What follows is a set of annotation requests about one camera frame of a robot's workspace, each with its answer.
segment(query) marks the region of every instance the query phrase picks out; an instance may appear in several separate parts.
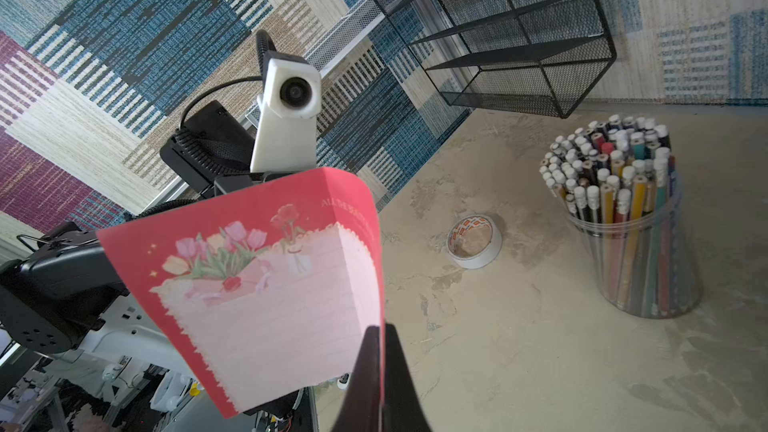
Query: black mesh shelf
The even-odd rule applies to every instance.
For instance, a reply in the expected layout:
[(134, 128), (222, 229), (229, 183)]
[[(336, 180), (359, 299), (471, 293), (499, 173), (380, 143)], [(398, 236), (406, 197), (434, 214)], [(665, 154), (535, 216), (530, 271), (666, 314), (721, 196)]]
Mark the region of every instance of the black mesh shelf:
[(374, 1), (449, 105), (566, 118), (616, 59), (599, 0), (419, 0), (427, 36), (414, 0)]

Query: white camera housing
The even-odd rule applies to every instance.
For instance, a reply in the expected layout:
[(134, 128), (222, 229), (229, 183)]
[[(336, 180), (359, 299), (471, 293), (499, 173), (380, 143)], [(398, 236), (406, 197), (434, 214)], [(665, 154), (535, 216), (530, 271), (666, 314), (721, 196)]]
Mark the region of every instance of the white camera housing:
[[(317, 167), (316, 123), (322, 93), (320, 72), (297, 56), (264, 56), (264, 93), (256, 98), (261, 111), (251, 172), (299, 172)], [(283, 84), (298, 77), (309, 84), (310, 100), (292, 107), (280, 98)]]

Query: flower bouquet illustration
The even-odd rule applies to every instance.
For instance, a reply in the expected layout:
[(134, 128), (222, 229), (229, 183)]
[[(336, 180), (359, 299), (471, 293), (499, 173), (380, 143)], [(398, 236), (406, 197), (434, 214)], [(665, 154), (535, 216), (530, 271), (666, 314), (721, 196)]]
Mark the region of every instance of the flower bouquet illustration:
[[(280, 207), (270, 222), (283, 232), (279, 244), (287, 255), (288, 269), (306, 275), (311, 271), (311, 262), (296, 243), (299, 236), (306, 234), (295, 224), (298, 218), (296, 207), (288, 204)], [(266, 236), (267, 232), (249, 230), (235, 221), (206, 238), (199, 233), (195, 238), (182, 238), (176, 241), (177, 254), (166, 258), (163, 270), (174, 275), (173, 280), (192, 280), (193, 287), (185, 298), (202, 301), (208, 307), (261, 293), (269, 288), (276, 273), (271, 261), (263, 257), (273, 248), (264, 245)]]

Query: pencil cup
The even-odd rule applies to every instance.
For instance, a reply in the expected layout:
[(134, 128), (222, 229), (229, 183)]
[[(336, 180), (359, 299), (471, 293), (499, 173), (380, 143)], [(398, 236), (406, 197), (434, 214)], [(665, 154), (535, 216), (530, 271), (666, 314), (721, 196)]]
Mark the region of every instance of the pencil cup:
[(696, 307), (701, 281), (680, 220), (682, 187), (656, 211), (615, 224), (568, 215), (594, 262), (600, 293), (624, 312), (671, 318)]

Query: roll of white tape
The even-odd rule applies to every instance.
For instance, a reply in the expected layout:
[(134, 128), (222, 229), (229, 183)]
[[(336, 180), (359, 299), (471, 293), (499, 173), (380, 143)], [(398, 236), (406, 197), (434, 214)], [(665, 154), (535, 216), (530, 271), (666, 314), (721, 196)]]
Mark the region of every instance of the roll of white tape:
[[(470, 234), (470, 231), (474, 231), (472, 235), (484, 238), (487, 235), (487, 231), (490, 229), (491, 235), (487, 238), (488, 243), (484, 249), (475, 254), (469, 255), (463, 248), (465, 239)], [(474, 214), (468, 217), (464, 217), (462, 220), (456, 222), (456, 225), (451, 228), (448, 233), (448, 240), (446, 241), (448, 249), (448, 255), (451, 256), (457, 265), (464, 268), (480, 268), (485, 267), (496, 258), (499, 251), (502, 250), (502, 234), (498, 231), (496, 224), (493, 223), (488, 216), (480, 214)]]

